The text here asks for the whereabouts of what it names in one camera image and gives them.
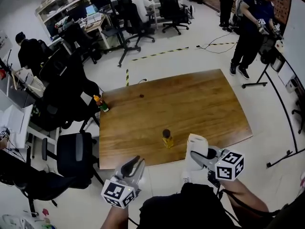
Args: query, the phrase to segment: tripod stand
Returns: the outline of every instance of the tripod stand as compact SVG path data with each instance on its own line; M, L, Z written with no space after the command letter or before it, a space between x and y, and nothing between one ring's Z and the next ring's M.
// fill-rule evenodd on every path
M258 78L258 80L257 80L256 83L243 84L243 85L242 85L242 88L245 89L245 88L248 87L248 86L258 86L258 85L266 86L268 82L260 82L260 80L261 80L261 78L262 78L262 76L263 76L264 74L268 77L268 79L269 79L269 81L270 81L272 87L274 88L274 90L275 90L275 92L276 92L276 94L277 94L277 96L278 96L278 98L279 98L279 100L280 100L280 102L281 102L281 105L282 105L282 107L283 107L283 109L284 109L284 111L285 111L285 115L286 115L286 118L287 118L287 120L288 120L289 127L290 127L290 130L291 130L291 135L292 135L292 138L293 138L293 141L294 141L295 153L293 154L292 151L288 150L287 153L286 153L286 155L285 155L283 158L279 159L278 161L276 161L276 162L274 162L274 163L272 163L272 164L271 164L270 162L267 163L267 168L270 168L270 167L276 165L277 163L281 162L281 161L284 160L284 159L287 159L287 158L289 158L289 157L292 157L292 156L294 156L294 155L297 155L297 154L302 153L303 151L305 151L305 148L302 149L302 150L298 150L298 148L297 148L294 130L293 130L293 128L292 128L292 124L291 124L291 121L290 121L290 118L289 118L287 109L286 109L286 107L285 107L285 105L284 105L284 102L283 102L283 100L282 100L282 98L281 98L281 96L280 96L278 90L276 89L276 87L275 87L273 81L271 80L270 76L269 76L268 73L267 73L267 68L269 67L269 64L270 64L270 63L268 63L268 64L266 65L266 67L264 68L264 71L262 72L261 76Z
M119 46L117 47L114 47L114 48L110 48L110 49L106 49L104 50L104 53L108 53L108 52L111 52L111 51L114 51L114 50L118 50L118 49L124 49L124 53L119 61L119 64L118 64L118 67L121 68L122 66L122 62L127 54L128 51L133 51L133 50L137 50L138 52L141 51L141 47L138 47L138 46L135 46L135 47L128 47L128 43L127 41L125 40L124 36L123 36L123 33L122 33L122 30L120 28L120 24L118 22L118 19L116 18L116 12L115 12L115 9L113 7L113 4L112 2L110 2L110 6L111 6L111 10L112 10L112 16L113 16L113 25L114 27L117 29L117 36L118 36L118 40L119 40Z

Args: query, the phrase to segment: person in white shirt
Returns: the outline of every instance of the person in white shirt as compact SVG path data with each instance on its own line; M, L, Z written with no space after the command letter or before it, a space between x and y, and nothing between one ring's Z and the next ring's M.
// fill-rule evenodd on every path
M148 21L148 16L146 7L152 6L152 2L149 0L132 0L132 3L134 3L137 6L138 14L142 20L143 23L146 23Z

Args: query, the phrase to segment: yellow black tape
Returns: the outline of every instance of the yellow black tape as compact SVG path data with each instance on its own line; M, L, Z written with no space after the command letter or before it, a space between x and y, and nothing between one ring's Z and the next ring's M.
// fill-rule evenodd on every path
M216 45L225 45L225 44L235 44L235 42L225 42L225 43L217 43L217 44L210 44L210 46L216 46Z
M154 57L154 56L157 56L157 55L165 54L167 52L178 52L178 51L187 50L187 49L189 49L189 47L186 47L186 48L177 48L177 49L174 49L174 50L169 50L169 51L166 51L166 52L159 52L159 53L151 54L151 55L144 56L144 57L141 57L141 58L138 58L138 59L133 59L132 61L138 61L140 59L147 59L147 58Z
M129 86L129 71L126 70L126 86Z

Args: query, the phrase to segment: white sleeve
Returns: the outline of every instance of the white sleeve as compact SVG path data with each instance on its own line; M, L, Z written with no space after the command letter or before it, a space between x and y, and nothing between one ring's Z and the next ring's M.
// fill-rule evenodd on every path
M149 7L149 6L151 6L153 3L151 2L151 1L149 1L149 0L143 0L143 3L144 3L144 6L145 7Z

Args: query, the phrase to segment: white floor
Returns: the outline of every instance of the white floor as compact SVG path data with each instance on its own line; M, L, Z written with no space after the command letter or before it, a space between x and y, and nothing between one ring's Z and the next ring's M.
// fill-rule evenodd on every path
M270 210L281 208L286 203L291 203L298 191L301 173L305 170L305 152L292 158L286 159L276 166L266 169L266 163L276 161L286 154L287 150L294 151L293 140L289 125L282 109L280 101L270 83L266 87L256 86L246 89L241 88L245 82L256 82L263 71L265 65L260 62L259 56L249 67L250 80L245 80L239 73L235 77L229 74L230 60L234 53L234 48L228 52L216 54L197 49L196 45L203 46L213 39L227 34L219 24L219 17L214 10L196 3L195 19L192 20L190 29L181 30L182 35L172 29L165 34L162 33L162 25L156 32L156 42L143 39L139 43L141 52L130 52L123 61L122 68L117 67L122 51L116 51L104 55L98 64L91 61L85 64L87 77L95 81L104 91L124 87L126 84L126 69L129 69L130 84L136 84L141 79L147 78L149 81L169 77L173 75L206 71L220 68L232 86L244 113L248 119L253 132L253 137L231 146L231 149L238 150L245 154L245 170L240 176L240 180L257 196L259 196ZM236 42L238 36L230 34L216 40L214 43ZM150 54L173 50L177 48L189 47L181 52L169 52L163 55L131 61ZM231 45L210 46L209 50L222 52L232 47ZM273 79L289 113L295 108L295 94L289 94L277 73L268 69L268 73ZM305 135L298 135L299 119L296 115L291 115L291 120L295 130L298 148L305 145ZM80 125L73 125L62 134L77 132ZM88 129L94 136L98 136L98 127L92 123ZM39 155L33 161L33 166L43 167ZM50 166L55 163L50 159ZM140 184L142 192L139 197L130 204L130 217L139 222L139 208L143 202L152 196L165 196L176 193L181 188L181 171L184 161L151 166L145 169L143 179ZM109 178L112 171L99 171L103 179ZM207 184L206 172L193 172L194 183ZM3 187L1 190L7 191L8 196L18 196L19 201L23 201L21 209L28 210L26 199L14 187ZM103 201L100 196L102 187L96 179L92 180L85 190L68 189L56 201L58 208L50 202L35 201L36 210L41 214L42 209L48 209L51 222L57 228L100 228L104 222L110 206ZM228 199L224 196L222 200L224 206L232 211Z

